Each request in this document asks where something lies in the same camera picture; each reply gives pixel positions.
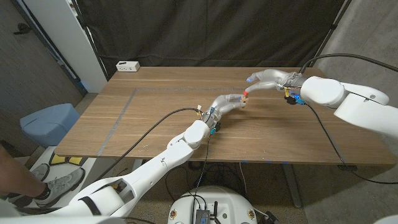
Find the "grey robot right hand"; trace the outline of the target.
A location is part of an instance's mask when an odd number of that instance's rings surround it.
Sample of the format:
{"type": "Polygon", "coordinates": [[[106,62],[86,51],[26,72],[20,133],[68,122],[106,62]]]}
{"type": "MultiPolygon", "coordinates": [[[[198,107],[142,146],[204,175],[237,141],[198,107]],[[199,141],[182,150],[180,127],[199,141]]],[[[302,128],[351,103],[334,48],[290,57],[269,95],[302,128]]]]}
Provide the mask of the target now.
{"type": "Polygon", "coordinates": [[[297,88],[301,87],[307,80],[301,73],[284,72],[282,70],[266,69],[261,72],[255,72],[246,79],[252,83],[245,89],[245,92],[250,93],[257,90],[281,90],[284,87],[297,88]]]}

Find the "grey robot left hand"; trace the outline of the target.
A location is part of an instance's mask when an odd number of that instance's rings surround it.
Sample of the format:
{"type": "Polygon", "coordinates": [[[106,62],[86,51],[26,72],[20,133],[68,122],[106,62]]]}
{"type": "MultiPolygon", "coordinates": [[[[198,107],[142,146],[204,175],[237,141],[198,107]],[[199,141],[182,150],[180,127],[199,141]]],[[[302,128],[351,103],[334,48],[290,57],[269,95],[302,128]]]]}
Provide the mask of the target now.
{"type": "Polygon", "coordinates": [[[214,126],[221,117],[233,109],[246,106],[246,100],[242,94],[228,94],[218,96],[203,114],[201,119],[209,128],[214,126]]]}

